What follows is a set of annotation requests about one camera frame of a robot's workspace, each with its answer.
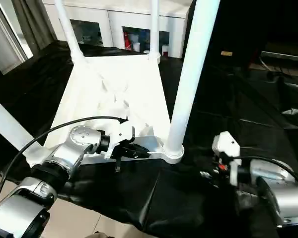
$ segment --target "white shelf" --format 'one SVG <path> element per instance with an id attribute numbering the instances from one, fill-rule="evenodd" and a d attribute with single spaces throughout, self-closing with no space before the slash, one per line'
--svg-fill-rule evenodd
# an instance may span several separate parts
<path id="1" fill-rule="evenodd" d="M 54 0 L 43 0 L 44 4 L 54 4 Z M 186 18 L 192 0 L 160 0 L 159 15 Z M 150 14 L 150 0 L 63 0 L 65 6 L 94 8 Z"/>

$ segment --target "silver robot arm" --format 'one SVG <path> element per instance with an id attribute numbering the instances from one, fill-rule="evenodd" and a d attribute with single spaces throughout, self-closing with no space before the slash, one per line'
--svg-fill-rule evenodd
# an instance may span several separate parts
<path id="1" fill-rule="evenodd" d="M 48 210 L 84 155 L 106 152 L 109 143 L 109 136 L 100 131 L 74 127 L 66 141 L 0 202 L 0 238 L 40 237 L 50 217 Z"/>
<path id="2" fill-rule="evenodd" d="M 237 189 L 240 183 L 255 187 L 257 195 L 269 203 L 276 227 L 298 225 L 298 176 L 287 164 L 258 156 L 240 156 L 240 146 L 228 131 L 214 138 L 212 149 L 218 158 L 212 171 L 214 176 L 228 178 Z M 210 173 L 200 173 L 214 179 Z"/>

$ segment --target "black cable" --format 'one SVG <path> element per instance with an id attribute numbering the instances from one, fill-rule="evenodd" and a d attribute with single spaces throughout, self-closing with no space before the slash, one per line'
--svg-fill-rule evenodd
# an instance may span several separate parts
<path id="1" fill-rule="evenodd" d="M 125 121 L 127 121 L 126 119 L 122 119 L 122 118 L 117 118 L 117 117 L 108 117 L 108 116 L 98 116 L 98 117 L 89 117 L 89 118 L 81 118 L 81 119 L 77 119 L 77 120 L 72 120 L 72 121 L 69 121 L 69 122 L 66 122 L 64 124 L 61 124 L 61 125 L 58 125 L 54 128 L 51 128 L 45 132 L 43 132 L 42 134 L 40 134 L 39 136 L 35 137 L 33 140 L 31 140 L 29 143 L 27 143 L 17 154 L 16 156 L 11 160 L 10 164 L 8 165 L 7 169 L 5 170 L 2 178 L 1 178 L 1 181 L 0 181 L 0 193 L 2 191 L 2 188 L 3 188 L 3 185 L 4 185 L 4 182 L 6 180 L 6 177 L 7 177 L 7 174 L 9 173 L 10 169 L 12 168 L 12 165 L 17 161 L 18 158 L 21 158 L 21 155 L 22 153 L 27 149 L 29 148 L 34 142 L 36 142 L 37 140 L 39 140 L 40 138 L 42 138 L 43 136 L 49 134 L 50 132 L 54 131 L 54 130 L 57 130 L 57 129 L 60 129 L 64 126 L 67 126 L 67 125 L 71 125 L 71 124 L 75 124 L 75 123 L 78 123 L 78 122 L 81 122 L 81 121 L 86 121 L 86 120 L 94 120 L 94 119 L 113 119 L 113 120 L 118 120 L 120 123 L 123 123 Z"/>
<path id="2" fill-rule="evenodd" d="M 266 158 L 266 157 L 262 157 L 262 156 L 239 156 L 239 157 L 236 157 L 236 159 L 241 159 L 242 161 L 243 160 L 253 160 L 253 159 L 255 159 L 255 160 L 262 160 L 262 161 L 270 162 L 274 165 L 277 165 L 277 166 L 281 167 L 283 170 L 286 170 L 298 182 L 298 175 L 294 171 L 292 171 L 290 168 L 288 168 L 287 166 L 283 165 L 282 163 L 280 163 L 276 160 Z"/>

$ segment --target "white plastic part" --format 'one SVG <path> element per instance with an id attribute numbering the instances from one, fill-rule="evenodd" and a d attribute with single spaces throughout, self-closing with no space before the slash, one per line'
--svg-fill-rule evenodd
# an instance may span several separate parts
<path id="1" fill-rule="evenodd" d="M 104 159 L 110 159 L 116 146 L 120 145 L 120 142 L 124 140 L 131 140 L 133 138 L 133 125 L 130 121 L 126 121 L 122 124 L 116 124 L 116 127 L 109 134 L 110 142 L 108 150 L 105 153 Z"/>
<path id="2" fill-rule="evenodd" d="M 160 63 L 159 53 L 159 0 L 151 0 L 151 29 L 149 58 Z"/>
<path id="3" fill-rule="evenodd" d="M 59 14 L 59 20 L 61 22 L 62 28 L 66 35 L 66 39 L 68 41 L 68 45 L 71 50 L 72 62 L 73 63 L 85 62 L 85 57 L 78 46 L 78 42 L 71 25 L 71 21 L 67 16 L 65 8 L 62 4 L 62 0 L 55 0 L 55 6 L 57 8 L 57 11 Z"/>
<path id="4" fill-rule="evenodd" d="M 19 122 L 0 104 L 0 134 L 7 139 L 17 150 L 21 150 L 27 143 L 33 140 Z M 47 155 L 48 150 L 38 142 L 33 143 L 23 155 L 33 161 L 40 161 L 41 156 Z"/>
<path id="5" fill-rule="evenodd" d="M 175 160 L 176 163 L 181 160 L 184 154 L 182 142 L 219 4 L 220 0 L 197 0 L 195 6 L 170 132 L 168 140 L 164 145 L 166 156 L 171 160 Z"/>
<path id="6" fill-rule="evenodd" d="M 217 156 L 220 156 L 220 153 L 225 153 L 229 157 L 240 155 L 240 146 L 228 131 L 214 137 L 212 150 Z"/>

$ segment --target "white container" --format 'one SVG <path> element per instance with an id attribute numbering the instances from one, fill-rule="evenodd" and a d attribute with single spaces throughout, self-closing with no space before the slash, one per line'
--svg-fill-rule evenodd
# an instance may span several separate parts
<path id="1" fill-rule="evenodd" d="M 140 42 L 133 43 L 134 51 L 140 52 Z"/>

